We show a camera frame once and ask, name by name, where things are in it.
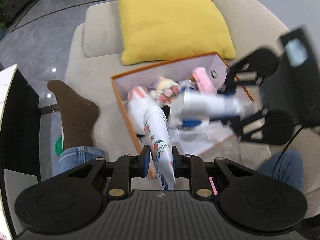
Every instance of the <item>gray marble floor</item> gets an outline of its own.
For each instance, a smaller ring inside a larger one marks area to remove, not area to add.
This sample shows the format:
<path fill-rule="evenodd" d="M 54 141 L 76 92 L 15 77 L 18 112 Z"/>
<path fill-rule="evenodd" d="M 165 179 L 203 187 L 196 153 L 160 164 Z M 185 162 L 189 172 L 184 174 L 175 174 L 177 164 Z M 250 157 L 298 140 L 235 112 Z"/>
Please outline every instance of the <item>gray marble floor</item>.
<path fill-rule="evenodd" d="M 0 62 L 4 67 L 18 64 L 18 69 L 40 96 L 39 107 L 56 103 L 47 89 L 47 81 L 64 80 L 73 33 L 85 21 L 89 6 L 101 2 L 105 1 L 39 0 L 22 11 L 0 41 Z M 42 179 L 57 173 L 58 158 L 53 147 L 60 132 L 59 113 L 41 117 Z"/>

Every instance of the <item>yellow pillow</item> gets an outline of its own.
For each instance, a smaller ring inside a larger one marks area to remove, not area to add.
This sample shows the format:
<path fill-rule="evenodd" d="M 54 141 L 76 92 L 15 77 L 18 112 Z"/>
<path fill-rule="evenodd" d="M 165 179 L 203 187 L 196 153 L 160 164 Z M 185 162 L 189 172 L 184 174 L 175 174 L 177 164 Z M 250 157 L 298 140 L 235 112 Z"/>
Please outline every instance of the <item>yellow pillow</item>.
<path fill-rule="evenodd" d="M 122 64 L 217 51 L 235 58 L 228 26 L 211 0 L 118 0 Z"/>

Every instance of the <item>black strip on floor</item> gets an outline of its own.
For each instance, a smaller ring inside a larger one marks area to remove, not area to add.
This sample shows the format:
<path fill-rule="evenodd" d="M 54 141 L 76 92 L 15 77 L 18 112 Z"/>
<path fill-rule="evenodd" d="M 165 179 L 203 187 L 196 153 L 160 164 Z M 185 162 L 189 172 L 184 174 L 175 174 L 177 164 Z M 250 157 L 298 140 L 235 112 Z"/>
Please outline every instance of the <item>black strip on floor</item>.
<path fill-rule="evenodd" d="M 52 113 L 55 113 L 55 112 L 59 112 L 60 109 L 59 109 L 58 104 L 54 104 L 54 105 L 51 105 L 51 106 L 41 107 L 40 111 L 41 111 L 41 115 L 44 115 L 44 114 L 52 114 Z"/>
<path fill-rule="evenodd" d="M 26 16 L 26 14 L 31 10 L 31 8 L 40 0 L 36 0 L 35 3 L 33 3 L 33 5 L 24 13 L 24 15 L 21 17 L 21 19 L 17 22 L 17 24 L 13 27 L 13 29 L 10 31 L 10 33 L 14 32 L 16 29 L 15 27 L 17 27 L 17 25 L 21 22 L 21 20 Z"/>
<path fill-rule="evenodd" d="M 66 9 L 70 9 L 70 8 L 73 8 L 73 7 L 77 7 L 77 6 L 80 6 L 80 5 L 88 4 L 88 3 L 103 2 L 103 1 L 110 1 L 110 0 L 97 0 L 97 1 L 84 2 L 84 3 L 76 4 L 76 5 L 73 5 L 73 6 L 69 6 L 69 7 L 66 7 L 66 8 L 63 8 L 63 9 L 60 9 L 60 10 L 57 10 L 57 11 L 54 11 L 54 12 L 51 12 L 51 13 L 42 15 L 42 16 L 40 16 L 40 17 L 38 17 L 38 18 L 36 18 L 36 19 L 34 19 L 34 20 L 32 20 L 32 21 L 29 21 L 29 22 L 27 22 L 27 23 L 19 26 L 18 28 L 16 28 L 15 30 L 12 30 L 11 32 L 16 31 L 16 30 L 20 29 L 21 27 L 23 27 L 23 26 L 25 26 L 25 25 L 27 25 L 27 24 L 29 24 L 29 23 L 31 23 L 31 22 L 34 22 L 34 21 L 36 21 L 36 20 L 39 20 L 39 19 L 41 19 L 41 18 L 43 18 L 43 17 L 46 17 L 46 16 L 48 16 L 48 15 L 51 15 L 51 14 L 53 14 L 53 13 L 60 12 L 60 11 L 63 11 L 63 10 L 66 10 Z"/>

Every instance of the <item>white can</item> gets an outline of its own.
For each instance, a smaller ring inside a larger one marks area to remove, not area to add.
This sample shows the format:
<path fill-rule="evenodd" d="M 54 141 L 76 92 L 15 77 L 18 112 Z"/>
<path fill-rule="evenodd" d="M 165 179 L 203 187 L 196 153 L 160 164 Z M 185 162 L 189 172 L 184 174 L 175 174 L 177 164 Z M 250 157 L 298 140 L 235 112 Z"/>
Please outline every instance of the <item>white can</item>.
<path fill-rule="evenodd" d="M 254 103 L 241 101 L 235 96 L 204 95 L 186 90 L 171 103 L 170 118 L 173 120 L 223 119 L 235 116 L 245 118 L 252 115 L 254 110 Z"/>
<path fill-rule="evenodd" d="M 149 107 L 144 113 L 144 131 L 151 148 L 151 157 L 163 190 L 174 190 L 172 144 L 169 126 L 159 106 Z"/>

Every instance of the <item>screw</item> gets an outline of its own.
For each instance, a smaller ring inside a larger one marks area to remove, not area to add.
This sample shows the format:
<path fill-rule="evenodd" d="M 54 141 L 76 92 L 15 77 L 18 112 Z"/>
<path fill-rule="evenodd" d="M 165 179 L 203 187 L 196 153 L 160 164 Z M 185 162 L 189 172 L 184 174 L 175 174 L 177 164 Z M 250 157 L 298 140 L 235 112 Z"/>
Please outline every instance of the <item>screw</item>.
<path fill-rule="evenodd" d="M 201 189 L 198 189 L 196 193 L 200 197 L 209 197 L 212 194 L 212 191 L 207 188 L 201 188 Z"/>
<path fill-rule="evenodd" d="M 211 75 L 212 75 L 213 78 L 217 78 L 218 77 L 218 74 L 214 70 L 212 70 Z"/>
<path fill-rule="evenodd" d="M 124 190 L 120 188 L 113 188 L 109 190 L 109 195 L 113 197 L 120 197 L 124 194 Z"/>

